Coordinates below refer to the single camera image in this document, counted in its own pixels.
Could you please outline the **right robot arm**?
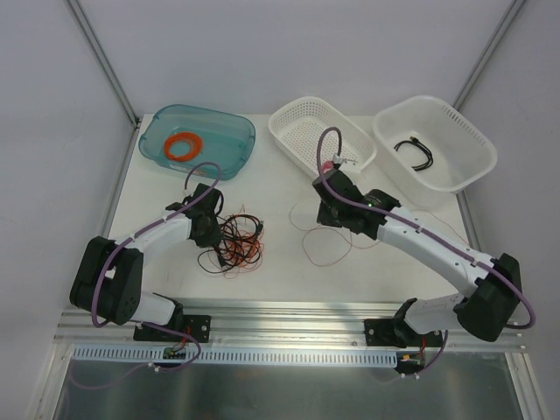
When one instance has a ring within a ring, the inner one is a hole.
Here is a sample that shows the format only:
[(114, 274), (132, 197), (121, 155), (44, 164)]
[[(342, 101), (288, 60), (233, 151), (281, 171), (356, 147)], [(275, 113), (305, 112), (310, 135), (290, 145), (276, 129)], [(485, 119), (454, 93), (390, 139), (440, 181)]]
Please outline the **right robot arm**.
[(492, 257), (425, 228), (397, 199), (382, 190), (362, 194), (338, 169), (317, 177), (318, 223), (346, 228), (388, 244), (435, 271), (455, 288), (445, 297), (406, 300), (393, 318), (374, 329), (374, 337), (391, 346), (414, 345), (435, 331), (462, 328), (495, 342), (509, 328), (522, 301), (521, 268), (509, 254)]

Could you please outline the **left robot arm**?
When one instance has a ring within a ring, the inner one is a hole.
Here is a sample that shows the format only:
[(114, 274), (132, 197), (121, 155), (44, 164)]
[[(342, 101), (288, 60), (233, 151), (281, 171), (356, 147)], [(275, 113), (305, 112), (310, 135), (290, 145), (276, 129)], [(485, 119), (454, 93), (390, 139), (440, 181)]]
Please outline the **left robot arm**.
[(219, 244), (222, 205), (223, 194), (200, 183), (148, 226), (119, 239), (96, 236), (80, 261), (70, 303), (88, 311), (98, 327), (137, 323), (138, 341), (170, 342), (186, 333), (206, 342), (179, 301), (143, 289), (143, 273), (145, 266), (180, 243), (192, 241), (201, 249)]

